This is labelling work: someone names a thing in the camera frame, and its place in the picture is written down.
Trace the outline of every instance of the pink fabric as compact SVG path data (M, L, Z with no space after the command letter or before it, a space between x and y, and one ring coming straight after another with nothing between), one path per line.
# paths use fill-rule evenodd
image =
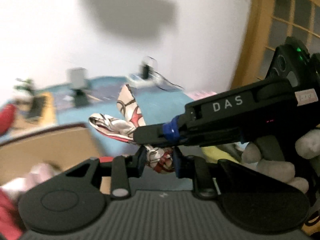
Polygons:
M17 203L18 198L26 191L38 184L51 179L59 172L55 171L51 165L40 163L32 167L31 171L23 178L16 178L2 185L0 189L4 191L13 203Z
M202 98L207 98L210 96L214 96L216 94L217 93L213 91L195 91L195 92L186 93L186 95L193 100L200 100Z
M22 235L22 230L16 224L18 217L18 208L14 206L7 195L0 190L0 233L7 240L16 240Z

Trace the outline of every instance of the wooden door frame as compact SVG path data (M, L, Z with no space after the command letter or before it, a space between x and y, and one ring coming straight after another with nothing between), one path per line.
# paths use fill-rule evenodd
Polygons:
M251 0L251 11L247 25L247 31L242 45L242 51L239 57L238 65L235 71L231 89L243 86L244 73L250 59L250 53L253 48L254 38L258 31L258 22L260 19L262 0Z

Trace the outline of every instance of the white cloth with red pattern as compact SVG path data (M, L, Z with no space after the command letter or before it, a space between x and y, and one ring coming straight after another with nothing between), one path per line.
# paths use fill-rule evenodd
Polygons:
M124 85L117 101L117 108L124 116L118 119L107 114L92 114L89 123L102 135L125 143L135 144L133 132L138 126L146 125L140 107L134 98L129 85ZM173 171L172 148L158 148L145 145L147 165L158 173Z

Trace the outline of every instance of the wooden door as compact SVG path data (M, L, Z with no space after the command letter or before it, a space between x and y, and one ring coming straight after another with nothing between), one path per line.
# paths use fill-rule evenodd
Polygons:
M255 35L242 54L246 60L239 61L245 66L238 67L233 87L264 79L276 47L287 36L302 40L310 54L320 52L320 0L259 0L256 6Z

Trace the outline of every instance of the white wall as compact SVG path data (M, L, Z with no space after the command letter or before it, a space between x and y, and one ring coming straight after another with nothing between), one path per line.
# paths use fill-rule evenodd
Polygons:
M38 88L136 72L145 55L187 90L228 89L250 0L0 0L0 103L13 80Z

